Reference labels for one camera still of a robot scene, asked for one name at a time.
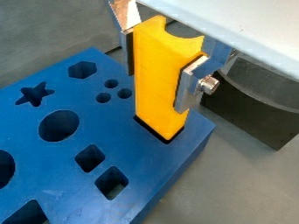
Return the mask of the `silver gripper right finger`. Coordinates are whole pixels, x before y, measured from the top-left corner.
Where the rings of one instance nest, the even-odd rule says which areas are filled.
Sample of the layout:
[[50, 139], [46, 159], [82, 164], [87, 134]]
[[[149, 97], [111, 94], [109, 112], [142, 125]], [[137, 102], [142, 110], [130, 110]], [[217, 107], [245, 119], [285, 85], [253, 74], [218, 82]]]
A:
[[212, 95], [216, 92], [221, 82], [213, 74], [226, 65], [232, 52], [232, 46], [213, 37], [205, 37], [201, 55], [182, 68], [174, 100], [178, 113], [197, 105], [204, 93]]

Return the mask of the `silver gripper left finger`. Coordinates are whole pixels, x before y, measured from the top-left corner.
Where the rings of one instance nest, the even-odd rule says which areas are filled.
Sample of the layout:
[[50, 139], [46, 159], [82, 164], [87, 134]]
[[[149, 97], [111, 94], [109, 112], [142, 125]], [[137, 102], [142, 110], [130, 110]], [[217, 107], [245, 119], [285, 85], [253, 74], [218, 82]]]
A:
[[137, 0], [107, 0], [107, 5], [119, 31], [126, 71], [133, 75], [135, 73], [134, 28], [142, 23]]

